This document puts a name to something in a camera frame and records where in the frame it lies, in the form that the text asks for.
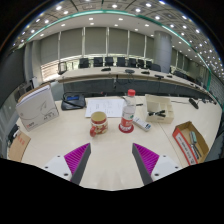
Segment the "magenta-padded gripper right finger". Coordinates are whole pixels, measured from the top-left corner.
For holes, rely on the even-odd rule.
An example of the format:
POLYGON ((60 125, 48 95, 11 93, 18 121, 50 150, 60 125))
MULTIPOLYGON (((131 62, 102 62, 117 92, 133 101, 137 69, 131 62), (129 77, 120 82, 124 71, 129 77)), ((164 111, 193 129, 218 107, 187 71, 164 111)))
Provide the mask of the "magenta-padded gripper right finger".
POLYGON ((137 143, 132 146, 132 154, 144 185, 181 170, 181 167, 169 156, 158 155, 137 143))

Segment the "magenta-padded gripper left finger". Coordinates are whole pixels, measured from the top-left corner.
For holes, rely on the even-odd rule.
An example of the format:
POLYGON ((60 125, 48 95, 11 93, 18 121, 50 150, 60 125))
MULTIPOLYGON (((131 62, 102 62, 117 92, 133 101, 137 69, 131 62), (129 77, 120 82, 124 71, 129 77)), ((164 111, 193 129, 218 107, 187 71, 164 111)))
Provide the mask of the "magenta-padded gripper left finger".
POLYGON ((79 185, 91 154, 89 143, 79 146, 66 155, 57 155, 44 167, 45 171, 79 185))

